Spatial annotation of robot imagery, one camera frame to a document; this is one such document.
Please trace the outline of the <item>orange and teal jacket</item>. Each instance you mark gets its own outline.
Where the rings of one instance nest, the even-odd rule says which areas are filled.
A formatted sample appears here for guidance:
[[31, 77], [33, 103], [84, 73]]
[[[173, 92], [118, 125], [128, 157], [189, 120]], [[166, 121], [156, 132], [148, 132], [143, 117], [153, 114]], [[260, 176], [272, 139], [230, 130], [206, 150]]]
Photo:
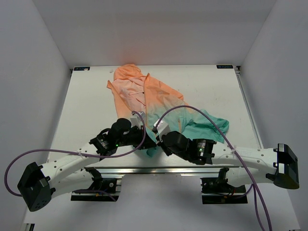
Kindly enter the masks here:
[[132, 111], [144, 112], [147, 135], [156, 140], [152, 132], [154, 123], [163, 118], [172, 131], [189, 139], [210, 139], [223, 143], [229, 122], [211, 116], [206, 110], [197, 112], [187, 108], [183, 95], [160, 80], [144, 75], [134, 64], [126, 64], [114, 71], [113, 82], [108, 82], [117, 116], [131, 117]]

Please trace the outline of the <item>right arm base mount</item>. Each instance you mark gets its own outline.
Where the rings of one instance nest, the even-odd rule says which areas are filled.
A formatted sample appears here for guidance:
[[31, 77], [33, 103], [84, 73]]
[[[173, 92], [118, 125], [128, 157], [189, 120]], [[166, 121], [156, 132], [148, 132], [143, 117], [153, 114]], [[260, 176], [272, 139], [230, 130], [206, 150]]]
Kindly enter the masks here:
[[234, 187], [228, 184], [226, 178], [230, 169], [219, 170], [218, 176], [201, 178], [202, 203], [204, 205], [247, 204], [247, 190], [244, 185]]

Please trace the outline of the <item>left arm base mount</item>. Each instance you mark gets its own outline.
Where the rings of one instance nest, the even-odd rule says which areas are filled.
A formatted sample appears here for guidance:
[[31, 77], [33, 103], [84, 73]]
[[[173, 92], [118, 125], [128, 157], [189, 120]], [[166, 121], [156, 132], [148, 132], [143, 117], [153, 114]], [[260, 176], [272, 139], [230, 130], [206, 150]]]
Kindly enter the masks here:
[[102, 176], [101, 173], [93, 168], [86, 168], [90, 174], [92, 184], [85, 189], [73, 191], [71, 201], [84, 202], [116, 202], [121, 191], [121, 178], [116, 176]]

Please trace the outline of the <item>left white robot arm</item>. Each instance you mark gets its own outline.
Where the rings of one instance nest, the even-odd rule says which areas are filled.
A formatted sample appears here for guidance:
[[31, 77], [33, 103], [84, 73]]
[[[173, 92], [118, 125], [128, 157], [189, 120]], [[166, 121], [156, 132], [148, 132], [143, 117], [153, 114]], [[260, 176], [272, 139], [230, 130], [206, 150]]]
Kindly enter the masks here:
[[28, 210], [38, 211], [52, 198], [78, 190], [97, 192], [103, 179], [93, 167], [103, 159], [114, 157], [118, 147], [132, 146], [148, 150], [156, 146], [145, 126], [136, 118], [120, 118], [110, 128], [102, 130], [77, 152], [71, 152], [53, 162], [26, 166], [17, 188]]

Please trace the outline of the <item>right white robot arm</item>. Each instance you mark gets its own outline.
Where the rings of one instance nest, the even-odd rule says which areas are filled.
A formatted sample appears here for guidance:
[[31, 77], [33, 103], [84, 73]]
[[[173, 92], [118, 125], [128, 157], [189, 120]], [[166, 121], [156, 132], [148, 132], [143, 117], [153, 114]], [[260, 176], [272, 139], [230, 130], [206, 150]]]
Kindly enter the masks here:
[[279, 143], [277, 148], [232, 149], [226, 144], [207, 139], [189, 139], [177, 131], [157, 136], [157, 144], [166, 155], [196, 165], [225, 165], [220, 170], [218, 188], [223, 192], [233, 187], [257, 183], [296, 190], [299, 188], [298, 158], [292, 149]]

